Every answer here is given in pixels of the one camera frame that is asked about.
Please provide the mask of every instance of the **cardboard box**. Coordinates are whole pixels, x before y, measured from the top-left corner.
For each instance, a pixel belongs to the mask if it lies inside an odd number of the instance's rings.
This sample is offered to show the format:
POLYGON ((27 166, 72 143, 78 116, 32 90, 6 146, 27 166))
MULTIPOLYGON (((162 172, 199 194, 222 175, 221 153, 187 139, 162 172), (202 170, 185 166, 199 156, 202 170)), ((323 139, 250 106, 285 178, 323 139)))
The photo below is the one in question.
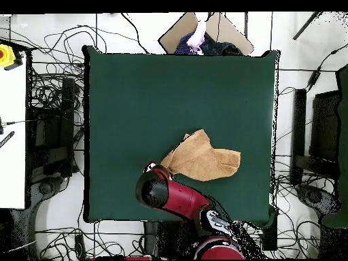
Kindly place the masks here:
MULTIPOLYGON (((158 42, 167 54, 174 54, 180 39, 191 32, 195 32, 197 24, 196 16, 192 12, 187 12, 158 40, 158 42)), ((214 41, 217 40, 217 42, 229 42, 234 44, 244 55, 249 55, 254 50, 249 40, 236 29, 223 13, 220 13, 220 23, 219 12, 214 13, 214 15, 208 19, 206 32, 214 41)))

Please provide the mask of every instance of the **yellow object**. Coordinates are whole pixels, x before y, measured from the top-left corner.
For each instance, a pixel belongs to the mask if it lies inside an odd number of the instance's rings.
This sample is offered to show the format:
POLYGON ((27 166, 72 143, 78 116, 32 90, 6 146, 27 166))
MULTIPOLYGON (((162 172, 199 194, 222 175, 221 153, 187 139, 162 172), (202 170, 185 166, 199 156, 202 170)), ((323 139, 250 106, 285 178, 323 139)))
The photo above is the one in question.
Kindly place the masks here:
POLYGON ((7 67, 14 64, 16 57, 14 56, 14 52, 12 47, 7 45, 0 44, 0 67, 7 67))

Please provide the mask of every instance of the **green table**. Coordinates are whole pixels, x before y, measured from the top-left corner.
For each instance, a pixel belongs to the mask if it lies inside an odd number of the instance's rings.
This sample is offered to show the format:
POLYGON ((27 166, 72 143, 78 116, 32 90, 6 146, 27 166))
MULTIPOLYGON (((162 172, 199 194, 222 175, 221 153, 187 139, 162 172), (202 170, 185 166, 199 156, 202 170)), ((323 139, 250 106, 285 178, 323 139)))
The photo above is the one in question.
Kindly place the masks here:
POLYGON ((135 186, 144 165, 160 162, 203 128, 214 148, 241 153, 232 177, 177 180, 216 198, 234 220, 271 220, 272 115, 278 52, 263 57, 85 55, 84 219, 177 220, 141 206, 135 186))

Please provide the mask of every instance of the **white floor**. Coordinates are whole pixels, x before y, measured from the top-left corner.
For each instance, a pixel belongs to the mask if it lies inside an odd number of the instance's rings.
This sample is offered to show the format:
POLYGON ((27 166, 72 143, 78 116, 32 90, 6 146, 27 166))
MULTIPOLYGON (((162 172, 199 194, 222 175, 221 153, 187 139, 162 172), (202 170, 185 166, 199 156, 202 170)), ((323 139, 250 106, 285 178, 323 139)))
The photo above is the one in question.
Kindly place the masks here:
MULTIPOLYGON (((316 19, 306 31, 294 41, 292 38, 300 27, 306 22, 312 12, 249 12, 249 20, 247 25, 247 37, 254 45, 255 50, 252 56, 261 56, 265 51, 280 50, 281 57, 279 63, 279 91, 291 86, 294 88, 305 88, 308 79, 311 75, 311 70, 315 70, 323 59, 334 49, 337 49, 347 43, 348 24, 344 14, 325 12, 319 19, 316 19), (273 31, 271 34, 271 23, 273 16, 273 31)), ((167 31, 173 23, 182 15, 182 13, 169 14, 129 14, 130 19, 137 27, 141 44, 151 53, 164 54, 163 49, 158 43, 158 38, 167 31)), ((227 17, 230 21, 244 33, 244 13, 243 12, 227 12, 227 17)), ((137 34, 134 28, 119 14, 45 14, 45 15, 14 15, 11 23, 11 38, 17 40, 25 40, 19 33, 28 37, 32 42, 39 46, 47 47, 44 37, 48 34, 62 33, 66 29, 76 27, 77 25, 89 25, 97 27, 112 33, 119 33, 124 36, 136 39, 137 34)), ((8 28, 7 23, 0 21, 0 28, 8 28)), ((97 47, 105 52, 105 44, 96 33, 88 27, 76 28, 72 31, 67 31, 67 37, 78 32, 86 31, 90 33, 82 33, 69 39, 69 44, 73 53, 76 56, 82 57, 81 47, 85 44, 94 45, 93 41, 97 41, 97 47)), ((143 50, 139 47, 136 41, 121 37, 119 35, 105 33, 99 31, 101 37, 104 38, 107 44, 107 52, 127 52, 127 53, 142 53, 143 50)), ((0 29, 0 37, 9 37, 9 32, 0 29)), ((52 47, 58 40, 60 35, 53 35, 46 38, 47 44, 52 47)), ((56 50, 65 51, 63 41, 58 42, 56 50)), ((59 52, 54 53, 55 57, 61 61, 68 61, 68 58, 59 52)), ((48 55, 43 55, 41 52, 34 51, 34 62, 52 62, 52 58, 48 55)), ((334 71, 340 69, 348 63, 348 48, 341 50, 335 55, 332 55, 322 66, 323 72, 307 95, 307 120, 311 119, 312 101, 317 93, 336 90, 336 79, 334 71)), ((38 72, 46 73, 46 64, 35 64, 35 69, 38 72)), ((293 93, 279 96, 279 109, 277 118, 277 138, 291 131, 292 126, 292 101, 293 93)), ((311 126, 307 126, 306 134, 309 138, 311 126)), ((279 140, 277 143, 278 155, 290 155, 290 139, 291 134, 279 140)), ((83 152, 76 152, 76 161, 81 171, 84 169, 83 152)), ((290 163, 289 157, 278 157, 278 162, 285 164, 290 163)), ((288 167, 277 163, 278 171, 288 170, 288 167)), ((77 227, 77 217, 82 207, 82 197, 84 189, 84 179, 82 175, 76 173, 71 179, 68 188, 56 195, 54 198, 45 201, 39 208, 37 214, 36 230, 57 229, 60 228, 75 228, 77 227)), ((317 221, 314 210, 302 205, 295 196, 288 194, 286 199, 279 197, 278 206, 292 218, 294 224, 298 224, 304 220, 317 221)), ((94 225, 84 223, 80 220, 81 228, 84 232, 90 233, 93 237, 94 225)), ((290 220, 285 215, 278 217, 279 231, 291 229, 290 220)), ((312 235, 319 237, 318 229, 312 224, 304 224, 299 230, 305 238, 312 235)), ((102 221, 99 232, 104 240, 117 241, 125 249, 126 254, 132 252, 132 240, 139 239, 139 235, 143 233, 143 224, 141 222, 115 222, 102 221)), ((289 245, 294 242, 293 232, 279 235, 278 246, 289 245)), ((53 240, 57 234, 39 233, 37 234, 37 248, 42 250, 47 244, 53 240)), ((93 247, 93 242, 85 239, 87 249, 93 247)), ((110 251, 119 253, 120 248, 117 245, 110 247, 110 251)), ((311 257, 315 257, 314 249, 309 249, 311 257)), ((282 249, 282 252, 287 256, 294 258, 297 251, 282 249)), ((47 256, 57 256, 54 249, 50 249, 47 256)), ((280 257, 281 252, 276 252, 275 255, 280 257)))

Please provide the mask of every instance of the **tan cloth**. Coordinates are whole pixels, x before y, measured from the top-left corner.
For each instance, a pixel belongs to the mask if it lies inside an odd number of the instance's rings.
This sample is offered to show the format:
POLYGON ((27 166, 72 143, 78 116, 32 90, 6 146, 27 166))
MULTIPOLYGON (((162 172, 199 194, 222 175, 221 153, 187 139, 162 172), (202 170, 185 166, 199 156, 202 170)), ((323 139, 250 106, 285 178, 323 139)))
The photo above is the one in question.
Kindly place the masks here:
POLYGON ((233 150, 214 149, 203 129, 189 135, 163 159, 161 165, 172 174, 208 181, 235 174, 241 153, 233 150))

